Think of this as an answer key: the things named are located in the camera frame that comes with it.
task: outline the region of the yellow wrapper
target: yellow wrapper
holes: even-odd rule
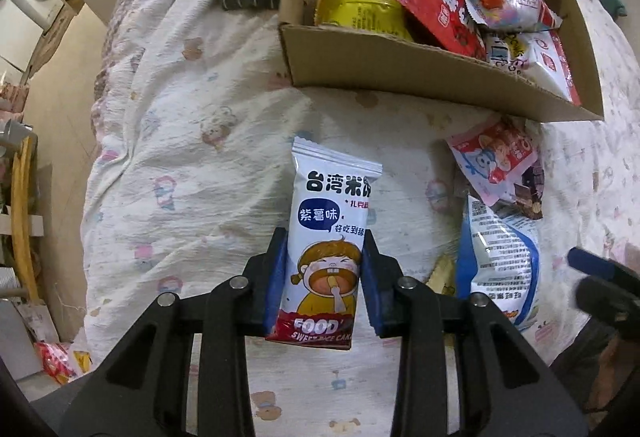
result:
[[[411,40],[396,0],[318,0],[316,26],[331,25],[387,33]]]

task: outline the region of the cartoon hand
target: cartoon hand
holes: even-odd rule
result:
[[[341,313],[347,311],[342,296],[340,296],[340,287],[338,287],[338,281],[335,279],[335,276],[328,276],[326,282],[331,288],[331,294],[334,295],[334,312]]]

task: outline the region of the blue and white snack package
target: blue and white snack package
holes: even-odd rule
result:
[[[456,263],[456,295],[485,293],[520,330],[536,322],[540,251],[535,221],[499,216],[467,197]]]

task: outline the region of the bed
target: bed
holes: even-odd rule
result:
[[[640,70],[598,0],[578,0],[598,63],[606,122],[526,128],[546,173],[538,223],[538,323],[525,337],[550,363],[587,317],[572,306],[574,245],[605,257],[640,234]],[[367,221],[378,247],[426,279],[455,251],[462,200],[443,139],[489,111],[413,96],[290,86],[274,11],[217,0],[118,0],[95,84],[102,148],[81,235],[86,335],[99,363],[161,292],[209,292],[287,226],[294,136],[383,164]],[[256,432],[386,436],[400,343],[379,340],[362,298],[349,352],[248,338]],[[194,356],[191,370],[197,376]],[[455,407],[450,425],[456,425]]]

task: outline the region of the cardboard box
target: cardboard box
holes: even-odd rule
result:
[[[581,107],[488,63],[393,36],[313,26],[316,0],[280,0],[280,38],[296,86],[372,89],[464,103],[539,122],[600,120],[602,91],[576,0],[545,0],[559,13],[562,46]]]

